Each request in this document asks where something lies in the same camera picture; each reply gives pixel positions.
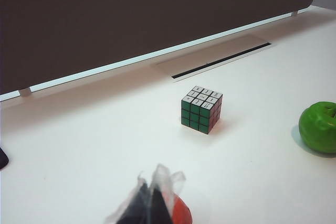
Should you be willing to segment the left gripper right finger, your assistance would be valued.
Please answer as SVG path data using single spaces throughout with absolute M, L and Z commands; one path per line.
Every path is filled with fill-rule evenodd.
M 171 173 L 158 164 L 150 184 L 150 223 L 172 223 L 173 209 L 186 181 L 182 171 Z

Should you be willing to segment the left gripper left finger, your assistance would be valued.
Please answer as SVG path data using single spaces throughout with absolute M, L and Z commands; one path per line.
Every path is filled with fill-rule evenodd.
M 144 178 L 138 176 L 136 186 L 121 205 L 106 217 L 106 223 L 146 223 L 149 199 L 148 184 Z

